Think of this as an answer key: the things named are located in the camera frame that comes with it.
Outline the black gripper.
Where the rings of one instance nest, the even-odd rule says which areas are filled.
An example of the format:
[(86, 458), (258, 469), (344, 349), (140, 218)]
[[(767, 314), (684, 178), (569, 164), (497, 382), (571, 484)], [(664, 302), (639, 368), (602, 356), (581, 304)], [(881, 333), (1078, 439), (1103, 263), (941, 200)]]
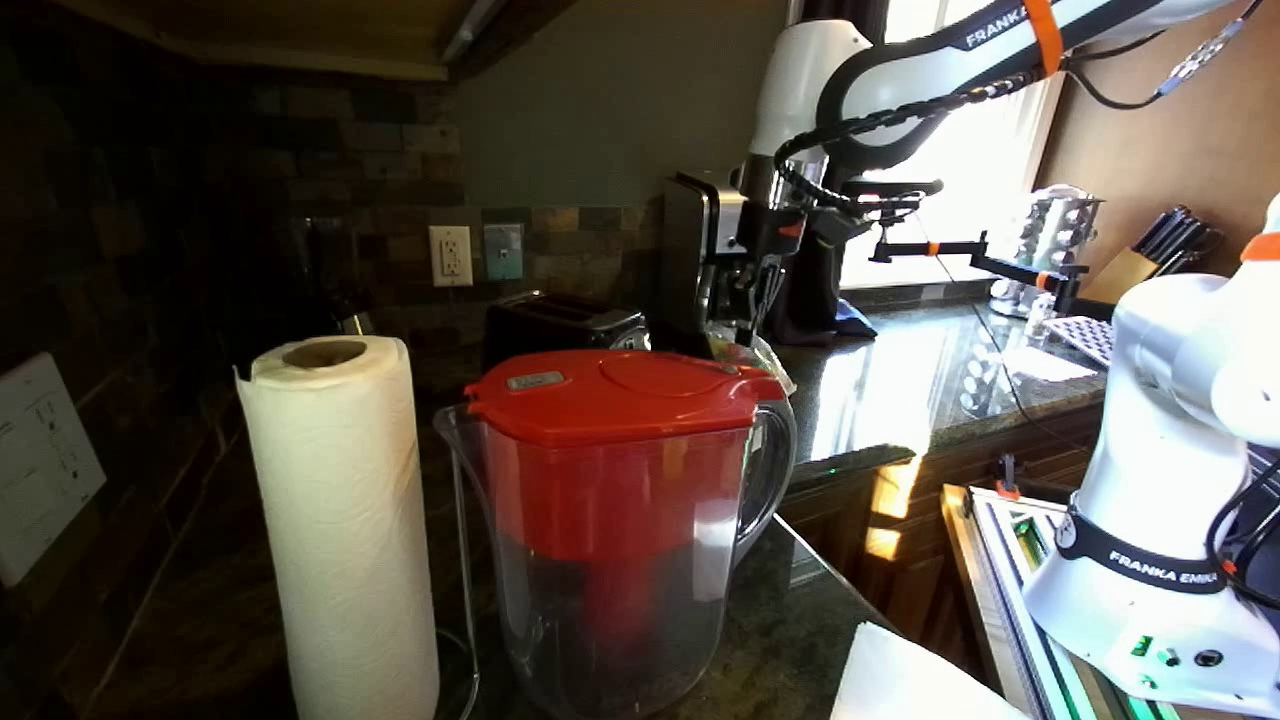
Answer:
[(713, 333), (758, 335), (801, 248), (796, 212), (677, 171), (654, 209), (654, 340), (708, 356)]

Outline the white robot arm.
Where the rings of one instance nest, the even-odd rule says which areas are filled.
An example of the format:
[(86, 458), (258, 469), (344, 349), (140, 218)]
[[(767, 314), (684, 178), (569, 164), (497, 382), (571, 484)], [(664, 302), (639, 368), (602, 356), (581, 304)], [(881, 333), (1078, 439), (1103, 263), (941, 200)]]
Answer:
[[(910, 156), (948, 111), (1218, 3), (987, 0), (899, 43), (846, 19), (789, 26), (756, 98), (726, 272), (693, 285), (695, 321), (758, 330), (801, 248), (857, 209), (846, 182)], [(1110, 314), (1098, 439), (1023, 608), (1133, 695), (1280, 718), (1275, 479), (1249, 469), (1280, 445), (1275, 297), (1259, 231), (1235, 272), (1157, 278)]]

